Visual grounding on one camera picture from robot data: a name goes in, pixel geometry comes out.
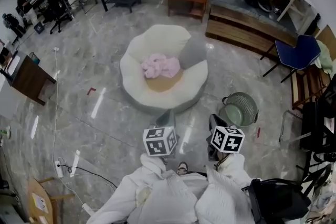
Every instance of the white marker cube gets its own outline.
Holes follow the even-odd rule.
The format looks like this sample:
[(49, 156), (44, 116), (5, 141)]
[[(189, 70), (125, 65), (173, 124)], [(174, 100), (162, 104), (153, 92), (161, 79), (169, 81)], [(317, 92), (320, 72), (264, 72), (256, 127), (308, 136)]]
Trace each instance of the white marker cube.
[(241, 129), (216, 126), (211, 144), (223, 153), (239, 153), (245, 134)]
[(165, 156), (171, 154), (177, 144), (173, 126), (143, 131), (143, 143), (148, 156)]

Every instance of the blue chair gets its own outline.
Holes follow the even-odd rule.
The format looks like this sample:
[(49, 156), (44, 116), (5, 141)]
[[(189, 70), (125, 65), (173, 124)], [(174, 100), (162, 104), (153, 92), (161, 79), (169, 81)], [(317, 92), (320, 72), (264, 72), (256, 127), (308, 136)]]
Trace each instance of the blue chair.
[(265, 55), (261, 57), (261, 60), (274, 48), (274, 46), (277, 48), (280, 61), (268, 70), (263, 77), (274, 70), (279, 64), (283, 64), (292, 68), (292, 71), (281, 81), (281, 83), (288, 79), (296, 70), (303, 70), (310, 66), (310, 64), (321, 53), (320, 47), (314, 37), (300, 35), (298, 37), (296, 47), (292, 47), (286, 43), (276, 40)]

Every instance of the wooden stool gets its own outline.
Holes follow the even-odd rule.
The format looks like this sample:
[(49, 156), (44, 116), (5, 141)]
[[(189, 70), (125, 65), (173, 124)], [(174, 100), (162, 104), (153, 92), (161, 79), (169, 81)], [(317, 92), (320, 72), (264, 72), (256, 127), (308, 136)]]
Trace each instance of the wooden stool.
[[(29, 219), (31, 222), (33, 221), (33, 223), (36, 222), (40, 224), (45, 224), (44, 220), (46, 220), (48, 224), (57, 223), (57, 200), (72, 198), (73, 196), (75, 196), (74, 194), (66, 194), (50, 197), (41, 184), (51, 180), (54, 180), (54, 178), (49, 177), (41, 181), (37, 181), (34, 178), (29, 180), (28, 213)], [(45, 207), (48, 213), (39, 209), (36, 206), (33, 194), (35, 194), (35, 197), (40, 197), (45, 201)]]

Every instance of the marble floor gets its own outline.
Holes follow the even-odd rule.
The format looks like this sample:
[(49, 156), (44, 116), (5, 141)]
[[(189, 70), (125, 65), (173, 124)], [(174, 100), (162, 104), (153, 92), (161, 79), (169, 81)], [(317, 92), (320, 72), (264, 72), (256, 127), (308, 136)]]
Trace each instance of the marble floor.
[[(58, 74), (58, 94), (55, 85), (48, 85), (45, 106), (22, 99), (11, 121), (0, 117), (1, 128), (10, 125), (12, 130), (11, 139), (4, 140), (2, 147), (12, 179), (8, 175), (6, 178), (18, 191), (24, 209), (29, 177), (56, 176), (54, 142), (55, 160), (61, 158), (72, 165), (79, 151), (79, 167), (116, 185), (140, 166), (139, 156), (144, 152), (142, 131), (153, 116), (133, 108), (125, 99), (119, 61), (131, 39), (154, 24), (185, 27), (206, 48), (209, 67), (200, 101), (176, 116), (176, 130), (181, 139), (168, 168), (175, 169), (180, 161), (186, 161), (194, 170), (213, 166), (207, 160), (205, 141), (209, 136), (208, 117), (218, 111), (222, 97), (242, 91), (250, 94), (259, 108), (258, 121), (243, 129), (246, 139), (241, 153), (246, 158), (246, 171), (252, 177), (298, 179), (295, 165), (302, 164), (303, 153), (295, 145), (284, 147), (278, 143), (282, 114), (291, 108), (290, 80), (280, 83), (288, 70), (277, 68), (263, 78), (263, 72), (273, 64), (271, 61), (260, 61), (260, 56), (253, 52), (206, 38), (206, 23), (207, 15), (202, 23), (190, 17), (168, 17), (164, 0), (142, 0), (131, 14), (125, 7), (111, 7), (105, 12), (99, 3), (87, 14), (77, 12), (72, 22), (62, 25), (61, 33), (55, 31), (50, 35), (49, 24), (40, 35), (33, 32), (21, 41), (21, 51), (33, 51), (44, 70), (52, 77)], [(54, 47), (59, 48), (57, 66)], [(96, 91), (87, 95), (91, 87)], [(32, 135), (34, 125), (36, 132)], [(299, 133), (299, 122), (288, 119), (285, 135)], [(102, 179), (80, 170), (71, 178), (65, 174), (63, 180), (94, 210), (113, 193)], [(70, 192), (58, 179), (46, 183), (45, 188), (51, 195)], [(81, 205), (77, 197), (65, 200), (60, 206), (59, 223), (85, 223), (89, 215)]]

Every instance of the white chair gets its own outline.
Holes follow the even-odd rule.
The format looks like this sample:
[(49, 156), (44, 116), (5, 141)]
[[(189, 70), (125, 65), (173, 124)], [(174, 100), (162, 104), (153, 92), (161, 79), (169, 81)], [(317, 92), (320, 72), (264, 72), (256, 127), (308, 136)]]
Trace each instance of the white chair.
[[(163, 92), (151, 90), (145, 80), (141, 63), (151, 54), (177, 57), (184, 69), (181, 79)], [(120, 60), (122, 85), (130, 101), (147, 112), (174, 109), (183, 111), (196, 103), (205, 88), (208, 76), (206, 51), (189, 32), (174, 25), (154, 25), (133, 38)]]

